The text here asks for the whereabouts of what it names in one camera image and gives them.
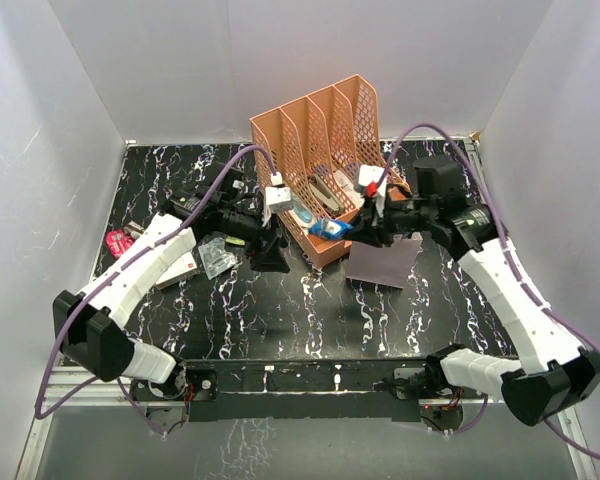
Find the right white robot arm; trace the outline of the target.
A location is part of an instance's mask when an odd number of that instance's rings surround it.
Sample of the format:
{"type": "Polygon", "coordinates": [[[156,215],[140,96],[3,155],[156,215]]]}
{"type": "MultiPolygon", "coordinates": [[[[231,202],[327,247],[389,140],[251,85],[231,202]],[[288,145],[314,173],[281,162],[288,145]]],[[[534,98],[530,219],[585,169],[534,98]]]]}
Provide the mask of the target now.
{"type": "Polygon", "coordinates": [[[600,354],[543,311],[513,243],[499,238],[488,206],[465,196],[462,167],[438,155],[418,160],[415,172],[417,192],[411,194],[389,183],[384,168],[361,165],[355,188],[364,203],[346,239],[384,247],[397,235],[430,234],[487,298],[517,357],[498,358],[452,344],[428,355],[423,372],[398,387],[440,397],[469,388],[503,400],[528,426],[589,397],[600,383],[600,354]]]}

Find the white rectangular snack box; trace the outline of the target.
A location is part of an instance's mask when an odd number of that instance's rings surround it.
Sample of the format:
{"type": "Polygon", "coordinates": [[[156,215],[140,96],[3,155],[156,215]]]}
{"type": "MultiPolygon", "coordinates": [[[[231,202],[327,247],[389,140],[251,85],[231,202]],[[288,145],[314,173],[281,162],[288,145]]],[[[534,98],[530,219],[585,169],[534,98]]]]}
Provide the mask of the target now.
{"type": "Polygon", "coordinates": [[[177,284],[199,273],[199,267],[192,252],[187,252],[177,259],[155,282],[159,290],[177,284]]]}

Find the lilac paper bag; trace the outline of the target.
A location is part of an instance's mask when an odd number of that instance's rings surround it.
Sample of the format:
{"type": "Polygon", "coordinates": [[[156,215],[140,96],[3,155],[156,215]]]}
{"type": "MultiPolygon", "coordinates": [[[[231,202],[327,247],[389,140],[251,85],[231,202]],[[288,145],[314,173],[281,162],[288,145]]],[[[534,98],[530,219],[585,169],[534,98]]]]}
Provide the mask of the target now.
{"type": "Polygon", "coordinates": [[[397,289],[404,289],[420,252],[422,236],[397,235],[388,247],[353,242],[346,265],[346,277],[397,289]]]}

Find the grey stapler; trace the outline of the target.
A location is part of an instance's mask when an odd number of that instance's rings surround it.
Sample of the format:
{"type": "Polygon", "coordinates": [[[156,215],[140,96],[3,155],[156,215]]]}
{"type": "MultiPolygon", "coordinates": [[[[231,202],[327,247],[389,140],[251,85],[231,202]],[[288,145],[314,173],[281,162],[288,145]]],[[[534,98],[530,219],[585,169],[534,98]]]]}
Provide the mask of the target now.
{"type": "Polygon", "coordinates": [[[326,183],[317,174],[312,174],[308,181],[312,194],[330,215],[339,216],[344,213],[345,205],[341,201],[339,190],[335,186],[326,183]]]}

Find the white paper staples box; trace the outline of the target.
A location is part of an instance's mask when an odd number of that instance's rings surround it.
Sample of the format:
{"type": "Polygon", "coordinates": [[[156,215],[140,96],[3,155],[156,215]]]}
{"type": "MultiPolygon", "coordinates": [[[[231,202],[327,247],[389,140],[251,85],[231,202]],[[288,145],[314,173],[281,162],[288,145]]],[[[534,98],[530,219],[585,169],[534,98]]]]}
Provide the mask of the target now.
{"type": "Polygon", "coordinates": [[[353,203],[361,205],[364,202],[363,196],[355,189],[353,182],[341,169],[334,171],[333,176],[337,184],[353,203]]]}

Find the blue Oreo cookie pack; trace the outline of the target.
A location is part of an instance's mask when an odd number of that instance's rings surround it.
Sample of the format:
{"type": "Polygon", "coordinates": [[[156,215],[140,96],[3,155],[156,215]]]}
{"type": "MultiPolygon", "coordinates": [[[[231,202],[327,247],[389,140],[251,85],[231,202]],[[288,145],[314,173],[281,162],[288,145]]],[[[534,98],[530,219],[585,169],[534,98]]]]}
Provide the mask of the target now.
{"type": "Polygon", "coordinates": [[[308,233],[324,240],[339,240],[353,227],[337,219],[322,218],[316,221],[308,230],[308,233]]]}

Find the black front mounting rail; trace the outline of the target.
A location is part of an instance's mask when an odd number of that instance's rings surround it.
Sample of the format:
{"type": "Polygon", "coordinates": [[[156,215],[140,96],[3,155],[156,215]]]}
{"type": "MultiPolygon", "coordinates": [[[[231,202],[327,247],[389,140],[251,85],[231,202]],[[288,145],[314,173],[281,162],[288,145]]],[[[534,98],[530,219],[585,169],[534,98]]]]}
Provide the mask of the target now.
{"type": "Polygon", "coordinates": [[[477,400],[468,388],[434,391],[421,358],[194,360],[171,400],[147,382],[131,384],[151,412],[181,407],[191,422],[234,419],[388,418],[417,422],[430,407],[477,400]]]}

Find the green sour candy bag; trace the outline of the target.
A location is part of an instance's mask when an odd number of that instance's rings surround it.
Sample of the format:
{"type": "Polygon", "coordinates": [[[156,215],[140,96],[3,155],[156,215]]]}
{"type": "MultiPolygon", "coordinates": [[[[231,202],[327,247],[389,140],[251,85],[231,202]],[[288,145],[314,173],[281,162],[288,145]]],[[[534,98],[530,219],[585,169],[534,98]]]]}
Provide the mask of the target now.
{"type": "Polygon", "coordinates": [[[236,237],[233,237],[233,236],[227,236],[225,238],[225,241],[228,244],[235,245],[235,246],[244,246],[245,245],[245,241],[244,240],[236,238],[236,237]]]}

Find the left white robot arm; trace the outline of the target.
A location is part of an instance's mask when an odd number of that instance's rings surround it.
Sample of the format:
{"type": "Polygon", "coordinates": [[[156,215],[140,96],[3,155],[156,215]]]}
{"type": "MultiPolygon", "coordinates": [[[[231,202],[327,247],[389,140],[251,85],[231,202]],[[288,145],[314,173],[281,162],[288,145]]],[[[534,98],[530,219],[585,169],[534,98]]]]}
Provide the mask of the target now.
{"type": "Polygon", "coordinates": [[[182,395],[187,376],[181,360],[132,339],[126,324],[169,268],[208,235],[243,240],[254,271],[288,272],[277,216],[291,209],[292,192],[274,174],[260,194],[262,211],[246,213],[239,208],[242,179],[241,172],[229,169],[222,180],[174,191],[109,269],[76,294],[61,292],[53,302],[60,353],[103,382],[126,377],[147,382],[165,399],[182,395]]]}

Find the pink candy packet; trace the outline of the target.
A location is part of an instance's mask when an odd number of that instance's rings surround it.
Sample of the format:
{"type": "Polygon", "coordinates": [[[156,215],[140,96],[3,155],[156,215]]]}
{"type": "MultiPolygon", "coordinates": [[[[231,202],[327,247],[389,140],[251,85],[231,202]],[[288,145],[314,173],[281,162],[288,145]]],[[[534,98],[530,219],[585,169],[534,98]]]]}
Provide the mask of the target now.
{"type": "Polygon", "coordinates": [[[106,234],[105,243],[113,257],[119,259],[131,248],[134,239],[123,230],[114,230],[106,234]]]}

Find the blue correction tape blister pack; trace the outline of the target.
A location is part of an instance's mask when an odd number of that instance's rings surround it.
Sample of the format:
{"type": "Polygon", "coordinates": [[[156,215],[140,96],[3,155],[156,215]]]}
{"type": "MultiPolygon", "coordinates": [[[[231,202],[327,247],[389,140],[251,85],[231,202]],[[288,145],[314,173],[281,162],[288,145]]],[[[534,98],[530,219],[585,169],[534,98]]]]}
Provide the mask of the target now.
{"type": "Polygon", "coordinates": [[[292,209],[289,213],[298,225],[305,230],[308,230],[315,223],[314,215],[298,197],[293,197],[292,209]]]}

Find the silver foil snack packet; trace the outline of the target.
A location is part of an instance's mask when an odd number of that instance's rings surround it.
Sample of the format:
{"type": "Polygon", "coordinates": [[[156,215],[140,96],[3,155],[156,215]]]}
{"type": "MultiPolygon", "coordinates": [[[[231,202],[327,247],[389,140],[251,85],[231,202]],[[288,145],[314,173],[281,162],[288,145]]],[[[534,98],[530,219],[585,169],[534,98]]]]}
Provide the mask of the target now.
{"type": "Polygon", "coordinates": [[[225,250],[225,239],[216,237],[198,247],[205,274],[212,280],[233,268],[237,263],[237,257],[225,250]]]}

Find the pink plastic desk organizer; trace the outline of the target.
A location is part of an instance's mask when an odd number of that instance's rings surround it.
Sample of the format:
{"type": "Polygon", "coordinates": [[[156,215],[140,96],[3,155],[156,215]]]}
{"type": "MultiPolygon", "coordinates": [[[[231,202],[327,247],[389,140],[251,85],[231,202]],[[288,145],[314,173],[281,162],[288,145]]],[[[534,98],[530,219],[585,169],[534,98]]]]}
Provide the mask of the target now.
{"type": "MultiPolygon", "coordinates": [[[[384,167],[378,130],[377,93],[360,75],[270,109],[250,119],[252,141],[264,148],[294,197],[322,218],[351,220],[359,210],[334,179],[341,169],[355,182],[362,164],[384,167]],[[339,190],[345,205],[342,215],[332,216],[314,197],[309,177],[317,174],[339,190]]],[[[352,243],[324,240],[301,228],[287,212],[278,215],[310,263],[324,267],[347,254],[352,243]]]]}

